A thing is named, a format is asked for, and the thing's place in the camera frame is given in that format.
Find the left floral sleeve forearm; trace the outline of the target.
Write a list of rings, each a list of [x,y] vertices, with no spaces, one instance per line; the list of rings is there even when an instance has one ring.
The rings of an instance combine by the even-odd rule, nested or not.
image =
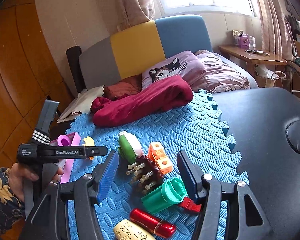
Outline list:
[[[8,179],[10,169],[0,168],[0,235],[25,217],[25,206],[11,190]]]

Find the person's left hand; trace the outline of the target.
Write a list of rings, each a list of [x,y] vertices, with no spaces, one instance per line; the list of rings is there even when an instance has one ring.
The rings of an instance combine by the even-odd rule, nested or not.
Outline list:
[[[37,181],[39,176],[27,165],[14,163],[8,176],[8,184],[13,194],[24,202],[23,180]]]

